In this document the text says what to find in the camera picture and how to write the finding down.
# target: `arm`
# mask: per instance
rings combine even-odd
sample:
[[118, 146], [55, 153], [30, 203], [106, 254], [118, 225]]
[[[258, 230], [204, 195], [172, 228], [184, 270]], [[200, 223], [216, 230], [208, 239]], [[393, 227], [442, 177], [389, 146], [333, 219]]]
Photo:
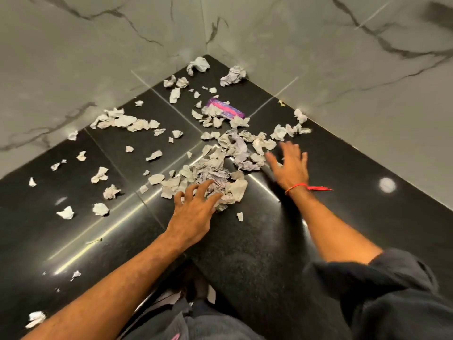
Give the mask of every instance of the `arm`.
[[[285, 158], [283, 167], [277, 165], [273, 154], [266, 153], [266, 159], [279, 185], [285, 191], [297, 183], [308, 185], [307, 153], [303, 153], [301, 158], [299, 145], [291, 142], [281, 143], [281, 147]], [[382, 253], [382, 249], [335, 216], [304, 186], [293, 188], [289, 191], [289, 196], [303, 214], [311, 237], [324, 260], [367, 264]]]
[[115, 339], [159, 275], [208, 232], [213, 206], [222, 196], [215, 194], [205, 201], [212, 182], [177, 193], [173, 217], [162, 235], [23, 339]]

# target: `person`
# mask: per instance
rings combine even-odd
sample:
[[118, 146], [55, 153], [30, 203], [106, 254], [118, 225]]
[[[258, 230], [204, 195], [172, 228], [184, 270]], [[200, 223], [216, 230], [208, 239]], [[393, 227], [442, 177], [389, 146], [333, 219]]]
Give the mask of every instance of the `person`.
[[[453, 339], [453, 309], [438, 295], [432, 271], [405, 251], [383, 251], [336, 217], [307, 189], [307, 153], [291, 142], [282, 143], [281, 148], [285, 158], [282, 167], [269, 152], [266, 159], [276, 181], [288, 191], [308, 224], [324, 259], [312, 263], [311, 269], [326, 293], [340, 301], [352, 337]], [[212, 182], [191, 185], [185, 193], [177, 193], [173, 217], [162, 235], [23, 339], [117, 338], [159, 275], [209, 231], [213, 206], [222, 196], [214, 194], [205, 200]], [[160, 319], [158, 328], [147, 328], [145, 323], [125, 339], [263, 339], [231, 316], [197, 316], [187, 309], [170, 320]]]

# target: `wall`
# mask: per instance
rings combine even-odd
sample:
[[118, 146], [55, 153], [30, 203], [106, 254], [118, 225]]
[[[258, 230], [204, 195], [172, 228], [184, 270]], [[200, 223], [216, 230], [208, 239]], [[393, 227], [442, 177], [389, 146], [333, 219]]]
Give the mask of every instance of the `wall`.
[[200, 0], [1, 0], [0, 177], [206, 51]]
[[208, 52], [453, 208], [453, 10], [429, 0], [202, 0]]

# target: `glossy black floor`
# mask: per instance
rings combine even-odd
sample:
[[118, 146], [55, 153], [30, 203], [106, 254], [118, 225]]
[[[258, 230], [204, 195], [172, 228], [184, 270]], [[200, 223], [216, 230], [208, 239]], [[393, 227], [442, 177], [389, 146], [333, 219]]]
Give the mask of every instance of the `glossy black floor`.
[[[250, 121], [252, 133], [270, 134], [277, 124], [295, 123], [291, 108], [249, 81], [219, 87], [228, 68], [207, 59], [211, 69], [189, 78], [203, 102], [211, 95], [201, 86], [216, 86], [221, 100], [244, 113], [259, 109]], [[187, 74], [182, 70], [176, 76]], [[190, 115], [198, 100], [186, 89], [170, 106], [169, 93], [159, 83], [136, 99], [144, 101], [142, 107], [135, 100], [124, 105], [127, 114], [159, 121], [164, 134], [87, 128], [76, 142], [61, 143], [0, 181], [2, 338], [20, 338], [30, 312], [54, 314], [164, 231], [172, 201], [162, 199], [157, 187], [137, 194], [147, 178], [142, 173], [180, 169], [196, 160], [205, 144], [199, 138], [205, 128]], [[311, 183], [334, 189], [317, 193], [318, 198], [378, 245], [423, 258], [437, 274], [441, 292], [453, 299], [453, 212], [313, 122], [307, 126], [313, 132], [294, 141], [309, 152]], [[173, 144], [168, 143], [171, 130], [184, 131]], [[126, 153], [126, 145], [134, 151]], [[161, 158], [144, 160], [158, 149]], [[75, 159], [82, 150], [85, 162]], [[193, 153], [190, 160], [187, 151]], [[51, 171], [62, 159], [68, 162]], [[91, 184], [99, 166], [109, 168], [109, 179]], [[34, 188], [28, 186], [31, 176], [38, 184]], [[383, 177], [396, 182], [393, 193], [380, 190]], [[294, 205], [262, 172], [247, 180], [242, 202], [214, 215], [211, 231], [186, 254], [241, 318], [269, 340], [348, 339], [338, 304], [303, 272], [314, 250]], [[102, 202], [102, 191], [112, 183], [122, 195], [106, 202], [108, 217], [95, 216], [93, 204]], [[68, 205], [76, 214], [63, 220], [55, 212]], [[244, 222], [238, 222], [237, 212], [244, 213]], [[99, 236], [102, 242], [87, 244]], [[82, 275], [70, 281], [75, 270]]]

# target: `bracelet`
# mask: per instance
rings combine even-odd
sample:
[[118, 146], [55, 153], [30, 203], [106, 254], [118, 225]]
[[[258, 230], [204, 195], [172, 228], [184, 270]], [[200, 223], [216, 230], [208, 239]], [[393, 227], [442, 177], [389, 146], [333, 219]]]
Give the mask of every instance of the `bracelet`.
[[293, 187], [288, 188], [285, 191], [285, 194], [288, 194], [289, 191], [291, 191], [294, 187], [298, 187], [298, 186], [305, 186], [307, 188], [307, 190], [309, 190], [309, 191], [333, 191], [333, 189], [327, 188], [327, 187], [324, 187], [324, 186], [309, 186], [309, 185], [307, 185], [305, 183], [297, 183]]

